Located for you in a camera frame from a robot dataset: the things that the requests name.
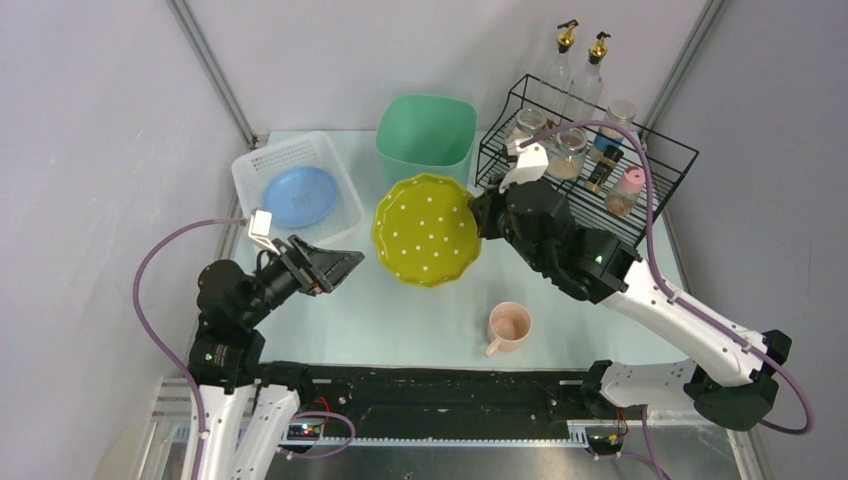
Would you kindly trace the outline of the green polka dot plate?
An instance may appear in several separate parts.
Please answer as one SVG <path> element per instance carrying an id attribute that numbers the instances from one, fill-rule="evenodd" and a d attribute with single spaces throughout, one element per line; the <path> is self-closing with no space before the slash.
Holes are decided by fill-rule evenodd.
<path id="1" fill-rule="evenodd" d="M 472 199 L 448 176 L 422 173 L 395 183 L 378 202 L 371 228 L 380 264 L 416 287 L 461 278 L 482 249 Z"/>

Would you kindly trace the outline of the glass oil bottle gold cap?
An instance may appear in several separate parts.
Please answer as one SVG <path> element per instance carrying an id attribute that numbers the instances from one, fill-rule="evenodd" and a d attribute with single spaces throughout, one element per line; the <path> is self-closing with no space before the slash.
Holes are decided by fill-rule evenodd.
<path id="1" fill-rule="evenodd" d="M 604 87 L 601 63 L 608 51 L 605 41 L 609 37 L 604 31 L 596 35 L 588 50 L 587 63 L 570 80 L 562 110 L 562 115 L 570 121 L 590 120 L 594 115 Z"/>

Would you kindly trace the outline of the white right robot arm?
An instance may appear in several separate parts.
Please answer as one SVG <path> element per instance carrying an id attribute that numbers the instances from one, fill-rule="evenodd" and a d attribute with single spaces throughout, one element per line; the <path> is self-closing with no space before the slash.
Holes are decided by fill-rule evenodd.
<path id="1" fill-rule="evenodd" d="M 640 405 L 693 409 L 712 423 L 748 431 L 772 410 L 779 385 L 775 367 L 786 361 L 790 338 L 733 325 L 736 343 L 685 308 L 697 301 L 675 291 L 667 296 L 649 262 L 615 234 L 577 224 L 566 196 L 543 180 L 487 188 L 468 203 L 479 237 L 505 240 L 561 292 L 621 313 L 686 355 L 669 364 L 593 363 L 580 393 L 594 414 Z"/>

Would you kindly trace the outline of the glass jar with light powder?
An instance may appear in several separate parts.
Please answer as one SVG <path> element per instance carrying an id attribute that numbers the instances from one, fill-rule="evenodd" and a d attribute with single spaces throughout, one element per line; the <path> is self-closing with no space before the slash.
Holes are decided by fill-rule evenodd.
<path id="1" fill-rule="evenodd" d="M 535 108 L 525 107 L 516 112 L 506 128 L 504 148 L 509 150 L 516 141 L 523 142 L 546 129 L 546 115 Z"/>

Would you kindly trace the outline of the small black cap spice bottle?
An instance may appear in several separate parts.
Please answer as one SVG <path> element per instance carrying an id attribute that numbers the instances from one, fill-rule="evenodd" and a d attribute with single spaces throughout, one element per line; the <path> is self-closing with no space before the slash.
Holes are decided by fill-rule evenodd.
<path id="1" fill-rule="evenodd" d="M 584 184 L 585 188 L 595 194 L 600 194 L 605 182 L 614 172 L 622 157 L 621 149 L 615 145 L 609 145 L 588 175 Z"/>

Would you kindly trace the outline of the large glass jar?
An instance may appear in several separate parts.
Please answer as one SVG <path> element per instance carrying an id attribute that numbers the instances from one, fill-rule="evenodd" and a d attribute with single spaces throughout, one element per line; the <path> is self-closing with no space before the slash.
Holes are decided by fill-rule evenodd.
<path id="1" fill-rule="evenodd" d="M 580 175 L 589 147 L 587 136 L 581 128 L 560 131 L 551 136 L 545 146 L 548 175 L 562 180 L 575 179 Z"/>

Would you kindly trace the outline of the spice shaker white lid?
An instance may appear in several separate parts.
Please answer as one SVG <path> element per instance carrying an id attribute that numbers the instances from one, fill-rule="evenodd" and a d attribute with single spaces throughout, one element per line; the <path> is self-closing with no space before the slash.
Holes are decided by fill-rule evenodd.
<path id="1" fill-rule="evenodd" d="M 636 113 L 636 106 L 632 102 L 617 99 L 609 104 L 603 120 L 630 130 Z M 623 140 L 624 136 L 619 131 L 601 126 L 595 135 L 593 148 L 596 153 L 603 154 L 610 146 L 618 146 Z"/>

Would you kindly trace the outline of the blue plate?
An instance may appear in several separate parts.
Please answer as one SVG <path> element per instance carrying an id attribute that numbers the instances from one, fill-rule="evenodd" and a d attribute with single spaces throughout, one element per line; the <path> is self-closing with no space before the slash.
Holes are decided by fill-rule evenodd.
<path id="1" fill-rule="evenodd" d="M 337 183 L 329 172 L 314 166 L 294 167 L 269 182 L 262 207 L 272 214 L 275 225 L 302 228 L 326 217 L 337 196 Z"/>

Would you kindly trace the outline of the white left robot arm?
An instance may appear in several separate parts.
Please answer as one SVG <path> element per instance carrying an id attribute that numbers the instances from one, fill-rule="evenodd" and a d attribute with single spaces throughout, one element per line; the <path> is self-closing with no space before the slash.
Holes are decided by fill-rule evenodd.
<path id="1" fill-rule="evenodd" d="M 297 412 L 300 392 L 288 385 L 262 388 L 260 412 L 246 437 L 237 438 L 265 345 L 257 327 L 295 294 L 333 292 L 364 258 L 359 251 L 322 249 L 292 235 L 261 250 L 252 273 L 233 260 L 217 260 L 201 271 L 200 326 L 188 362 L 194 382 L 189 443 L 195 455 L 184 478 L 256 477 L 268 470 L 284 425 Z"/>

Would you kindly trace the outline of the pink lid spice jar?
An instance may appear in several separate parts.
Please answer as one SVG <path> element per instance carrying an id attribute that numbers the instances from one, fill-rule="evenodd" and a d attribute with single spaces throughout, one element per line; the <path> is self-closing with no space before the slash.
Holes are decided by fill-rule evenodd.
<path id="1" fill-rule="evenodd" d="M 606 195 L 604 199 L 606 209 L 618 217 L 629 215 L 645 183 L 646 175 L 642 167 L 627 167 Z"/>

